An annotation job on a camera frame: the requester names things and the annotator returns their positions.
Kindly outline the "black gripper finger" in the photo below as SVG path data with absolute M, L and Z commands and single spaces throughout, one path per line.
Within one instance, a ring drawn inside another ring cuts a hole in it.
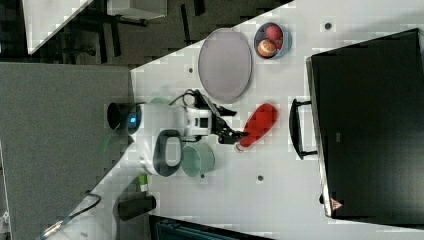
M 235 144 L 244 137 L 247 137 L 247 132 L 235 131 L 230 129 L 224 129 L 218 133 L 218 142 L 220 144 Z
M 231 117 L 233 117 L 233 116 L 235 116 L 235 115 L 237 114 L 237 112 L 236 112 L 236 111 L 233 111 L 233 110 L 227 109 L 227 108 L 225 108 L 225 107 L 223 107 L 223 106 L 219 106 L 219 107 L 218 107 L 218 112 L 219 112 L 219 114 L 220 114 L 221 116 L 231 116 Z

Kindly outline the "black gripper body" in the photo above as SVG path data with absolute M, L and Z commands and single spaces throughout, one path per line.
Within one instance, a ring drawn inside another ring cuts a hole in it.
M 219 137 L 232 136 L 227 123 L 221 118 L 220 113 L 214 103 L 199 90 L 196 91 L 196 107 L 198 109 L 209 110 L 212 113 L 211 133 Z

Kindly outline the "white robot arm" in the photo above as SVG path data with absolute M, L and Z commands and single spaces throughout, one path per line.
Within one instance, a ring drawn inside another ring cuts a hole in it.
M 233 111 L 214 104 L 198 90 L 186 93 L 194 98 L 192 106 L 139 103 L 129 108 L 126 130 L 132 143 L 124 159 L 140 174 L 174 174 L 181 165 L 186 142 L 215 135 L 220 144 L 232 145 L 247 135 L 231 129 L 224 120 L 233 116 Z

